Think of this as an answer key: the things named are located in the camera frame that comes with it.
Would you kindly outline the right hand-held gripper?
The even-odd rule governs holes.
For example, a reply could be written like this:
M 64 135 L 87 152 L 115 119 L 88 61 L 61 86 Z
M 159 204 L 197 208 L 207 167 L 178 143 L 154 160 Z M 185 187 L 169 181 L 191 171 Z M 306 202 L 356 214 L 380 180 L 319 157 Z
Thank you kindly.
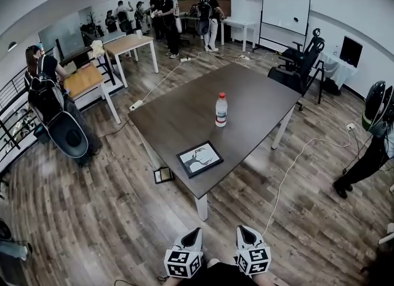
M 265 273 L 271 264 L 270 247 L 262 234 L 251 227 L 239 225 L 236 228 L 236 264 L 247 276 Z

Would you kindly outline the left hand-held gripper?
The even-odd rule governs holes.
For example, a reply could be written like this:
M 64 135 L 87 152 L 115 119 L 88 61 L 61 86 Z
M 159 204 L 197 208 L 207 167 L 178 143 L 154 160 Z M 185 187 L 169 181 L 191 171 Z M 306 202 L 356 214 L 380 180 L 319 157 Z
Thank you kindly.
M 202 266 L 203 230 L 196 227 L 178 236 L 166 250 L 164 267 L 168 276 L 192 278 Z

